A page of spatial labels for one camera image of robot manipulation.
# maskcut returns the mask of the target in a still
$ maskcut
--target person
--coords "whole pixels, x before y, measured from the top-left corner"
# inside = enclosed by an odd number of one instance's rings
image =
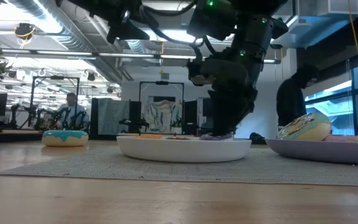
[[[70,113],[68,114],[67,122],[68,122],[68,124],[70,124],[71,118],[75,115],[75,105],[77,105],[77,114],[82,111],[86,112],[86,110],[83,106],[77,104],[77,97],[76,97],[75,93],[68,93],[66,100],[67,100],[67,103],[62,104],[57,111],[60,111],[64,108],[69,108]],[[64,119],[65,119],[65,113],[66,112],[64,112],[62,114],[62,118],[60,119],[60,121],[57,122],[57,128],[62,128],[62,123],[64,122]],[[87,114],[87,115],[85,115],[84,120],[83,120],[84,127],[88,127],[89,121],[90,121],[90,117]],[[80,124],[80,117],[78,117],[78,119],[76,121],[76,126],[79,124]]]
[[[296,73],[285,80],[277,91],[278,129],[306,114],[305,98],[302,89],[313,85],[319,69],[314,65],[303,65]]]

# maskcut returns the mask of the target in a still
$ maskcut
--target desk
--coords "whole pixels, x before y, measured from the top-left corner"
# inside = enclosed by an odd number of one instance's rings
[[[85,150],[0,144],[0,170]],[[358,224],[358,187],[0,177],[0,223]]]

